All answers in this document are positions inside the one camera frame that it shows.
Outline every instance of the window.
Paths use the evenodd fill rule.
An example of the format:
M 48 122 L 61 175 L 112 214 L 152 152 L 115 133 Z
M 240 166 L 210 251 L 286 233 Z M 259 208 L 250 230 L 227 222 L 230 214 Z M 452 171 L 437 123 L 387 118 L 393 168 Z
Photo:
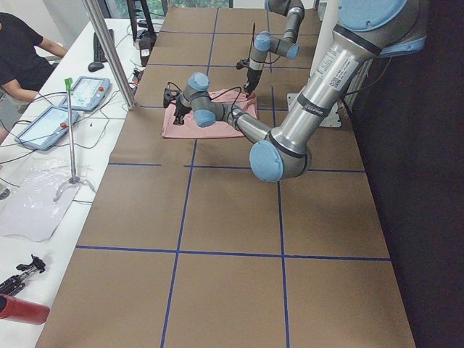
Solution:
M 232 7 L 232 0 L 146 0 L 152 19 L 163 16 L 163 2 L 168 7 Z M 114 18 L 129 18 L 127 0 L 106 0 L 107 7 Z M 140 1 L 136 8 L 141 9 Z

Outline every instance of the person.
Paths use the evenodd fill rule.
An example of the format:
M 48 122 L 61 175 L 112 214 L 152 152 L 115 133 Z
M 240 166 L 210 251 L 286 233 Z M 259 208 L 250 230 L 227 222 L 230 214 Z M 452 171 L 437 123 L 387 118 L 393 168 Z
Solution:
M 0 126 L 0 145 L 1 143 L 3 143 L 3 140 L 5 140 L 8 134 L 9 134 L 8 131 L 5 128 Z
M 54 69 L 35 46 L 61 58 L 67 52 L 13 14 L 0 12 L 0 86 L 24 102 L 34 100 Z

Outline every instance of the towel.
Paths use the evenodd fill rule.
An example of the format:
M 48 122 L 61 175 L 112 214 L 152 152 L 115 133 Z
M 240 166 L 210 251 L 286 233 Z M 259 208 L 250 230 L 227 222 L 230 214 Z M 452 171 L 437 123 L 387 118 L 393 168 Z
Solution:
M 215 98 L 225 89 L 210 92 L 211 98 Z M 222 96 L 219 96 L 214 102 L 232 104 L 237 98 L 236 91 L 227 91 Z M 245 94 L 240 93 L 236 104 L 239 105 L 245 112 L 248 112 L 252 117 L 257 118 L 257 98 L 255 94 L 251 94 L 248 98 Z M 183 125 L 174 125 L 175 105 L 170 104 L 165 111 L 165 120 L 162 126 L 162 136 L 164 138 L 182 138 L 182 139 L 201 139 L 201 138 L 238 138 L 244 136 L 227 122 L 216 122 L 210 127 L 201 128 L 196 125 L 194 113 L 189 112 L 184 117 Z

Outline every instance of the black t-shirt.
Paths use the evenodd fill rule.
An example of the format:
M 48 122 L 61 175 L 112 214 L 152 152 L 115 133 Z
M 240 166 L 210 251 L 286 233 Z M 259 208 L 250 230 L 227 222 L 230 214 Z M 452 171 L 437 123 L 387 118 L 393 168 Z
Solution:
M 9 13 L 0 12 L 0 23 L 0 85 L 16 79 L 24 89 L 40 90 L 53 72 L 34 48 L 44 37 Z

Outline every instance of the red cylinder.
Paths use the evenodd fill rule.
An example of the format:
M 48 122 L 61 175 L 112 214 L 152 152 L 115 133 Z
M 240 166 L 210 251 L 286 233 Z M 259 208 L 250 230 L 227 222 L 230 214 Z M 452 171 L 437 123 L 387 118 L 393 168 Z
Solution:
M 40 325 L 45 323 L 49 312 L 50 308 L 44 304 L 0 295 L 0 319 Z

